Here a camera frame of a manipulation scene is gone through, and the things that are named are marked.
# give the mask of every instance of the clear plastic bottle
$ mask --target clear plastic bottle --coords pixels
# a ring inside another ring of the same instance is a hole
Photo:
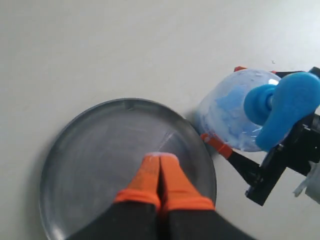
[[[218,136],[232,148],[246,152],[261,151],[255,143],[261,126],[247,118],[244,101],[253,88],[277,85],[279,80],[280,77],[265,70],[233,72],[202,100],[195,113],[195,128],[200,134]]]

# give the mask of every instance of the white table surface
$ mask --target white table surface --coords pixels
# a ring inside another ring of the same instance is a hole
[[[98,103],[154,100],[187,116],[235,66],[320,66],[319,0],[4,0],[0,239],[44,240],[37,191],[58,132]],[[260,161],[262,153],[250,154]],[[286,170],[264,207],[222,158],[217,211],[259,240],[320,238],[320,206]]]

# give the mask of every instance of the gray plate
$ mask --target gray plate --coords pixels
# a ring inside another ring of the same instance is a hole
[[[109,101],[77,116],[49,152],[39,200],[47,237],[64,240],[101,214],[148,152],[176,154],[199,192],[216,200],[213,162],[187,120],[148,100]]]

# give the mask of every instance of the round metal tray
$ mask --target round metal tray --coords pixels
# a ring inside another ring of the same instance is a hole
[[[148,152],[177,155],[188,179],[215,202],[214,165],[189,122],[156,102],[113,100],[71,121],[47,156],[39,199],[47,237],[64,240],[101,214]]]

